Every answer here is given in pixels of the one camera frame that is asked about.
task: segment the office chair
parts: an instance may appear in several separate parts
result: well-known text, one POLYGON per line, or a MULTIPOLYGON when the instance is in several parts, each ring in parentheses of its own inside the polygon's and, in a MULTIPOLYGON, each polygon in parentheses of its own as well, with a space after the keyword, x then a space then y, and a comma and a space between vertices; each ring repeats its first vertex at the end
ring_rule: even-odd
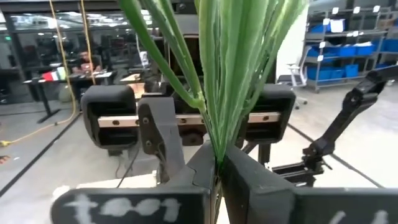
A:
MULTIPOLYGON (((303 54, 301 57, 297 59, 296 63, 287 64, 290 70, 290 75, 280 75, 278 77, 278 84, 285 84, 294 88, 305 87, 307 86, 307 68, 304 66, 305 59, 307 58, 308 51, 311 49, 311 46, 305 46, 303 50, 303 54)), ((306 98, 296 97, 295 101, 295 109, 300 109, 300 105, 306 105, 308 103, 306 98)))

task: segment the electrical cord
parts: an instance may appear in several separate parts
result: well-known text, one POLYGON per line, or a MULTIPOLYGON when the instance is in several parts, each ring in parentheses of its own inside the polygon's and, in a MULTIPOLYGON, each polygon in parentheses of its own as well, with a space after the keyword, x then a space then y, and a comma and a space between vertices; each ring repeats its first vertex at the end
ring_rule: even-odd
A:
POLYGON ((118 186, 116 186, 116 188, 119 188, 119 187, 120 187, 120 185, 122 184, 122 182, 124 181, 124 179, 127 177, 127 174, 129 173, 129 171, 130 171, 130 170, 132 171, 132 165, 133 165, 134 161, 136 161, 137 156, 138 156, 138 153, 139 153, 139 148, 136 150, 136 153, 135 153, 134 156, 132 157, 132 160, 131 160, 131 162, 130 162, 130 164, 129 164, 129 167, 128 167, 127 170, 124 172, 124 174, 123 174, 123 176, 122 176, 122 179, 120 180, 120 182, 119 182, 118 186))
MULTIPOLYGON (((55 30, 57 31, 58 44, 60 46, 61 56, 62 56, 62 64, 63 64, 63 67, 65 68, 65 78, 67 80, 68 89, 69 89, 70 95, 72 97, 72 114, 71 114, 71 116, 68 119, 65 119, 65 120, 59 121, 59 122, 55 122, 53 124, 49 124, 47 126, 44 126, 43 128, 40 128, 40 129, 30 133, 30 134, 27 134, 27 135, 25 135, 23 137, 20 137, 18 139, 13 140, 13 141, 0 141, 0 147, 6 147, 6 146, 9 146, 10 144, 17 143, 17 142, 19 142, 19 141, 21 141, 23 139, 29 138, 29 137, 31 137, 31 136, 33 136, 33 135, 35 135, 35 134, 37 134, 37 133, 39 133, 41 131, 44 131, 44 130, 46 130, 48 128, 51 128, 51 127, 54 127, 54 126, 58 126, 59 124, 68 123, 76 115, 76 109, 77 109, 76 108, 76 96, 73 93, 72 85, 70 83, 70 77, 69 77, 70 74, 69 74, 69 70, 68 70, 68 63, 67 63, 67 60, 66 60, 65 51, 63 49, 62 36, 61 36, 61 32, 60 32, 60 29, 59 29, 59 26, 58 26, 57 17, 55 16, 55 9, 54 9, 52 0, 50 0, 49 3, 50 3, 52 19, 55 22, 55 30)), ((90 60, 91 79, 93 81, 93 84, 95 85, 96 82, 95 82, 95 78, 94 78, 94 75, 93 75, 93 63, 92 63, 92 60, 91 60, 91 47, 90 47, 90 40, 88 38, 88 28, 87 28, 86 13, 85 13, 83 0, 81 0, 81 9, 82 9, 82 13, 83 13, 83 16, 84 16, 83 22, 84 22, 84 31, 85 31, 85 36, 86 36, 87 48, 88 48, 88 56, 89 56, 89 60, 90 60)))
POLYGON ((116 168, 116 171, 114 172, 114 177, 116 179, 120 179, 120 177, 118 176, 118 172, 119 172, 119 169, 120 169, 120 167, 122 165, 122 159, 123 159, 122 155, 118 156, 118 168, 116 168))

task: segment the white wall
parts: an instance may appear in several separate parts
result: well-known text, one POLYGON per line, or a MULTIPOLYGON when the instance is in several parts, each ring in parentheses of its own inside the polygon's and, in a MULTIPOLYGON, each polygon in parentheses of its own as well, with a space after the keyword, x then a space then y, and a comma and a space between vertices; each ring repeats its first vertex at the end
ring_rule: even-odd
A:
POLYGON ((305 30, 307 27, 307 14, 308 7, 303 10, 303 13, 299 15, 297 20, 293 23, 286 35, 285 40, 280 46, 277 56, 277 79, 279 75, 290 74, 289 69, 287 69, 287 64, 295 63, 302 55, 305 30))

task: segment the black panel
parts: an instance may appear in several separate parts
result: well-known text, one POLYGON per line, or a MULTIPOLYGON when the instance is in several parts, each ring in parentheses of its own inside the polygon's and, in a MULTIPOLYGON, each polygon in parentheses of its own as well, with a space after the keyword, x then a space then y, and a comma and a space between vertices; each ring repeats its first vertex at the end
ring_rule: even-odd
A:
POLYGON ((129 149, 138 140, 137 128, 100 128, 100 116, 136 114, 133 90, 124 85, 91 86, 81 99, 85 127, 91 140, 103 149, 129 149))

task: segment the wheel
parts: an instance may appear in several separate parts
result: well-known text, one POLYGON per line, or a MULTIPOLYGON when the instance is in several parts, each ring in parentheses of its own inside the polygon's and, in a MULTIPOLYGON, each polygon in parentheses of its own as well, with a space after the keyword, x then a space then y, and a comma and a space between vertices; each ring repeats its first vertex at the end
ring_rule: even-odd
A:
POLYGON ((108 150, 108 156, 120 156, 122 151, 120 150, 108 150))

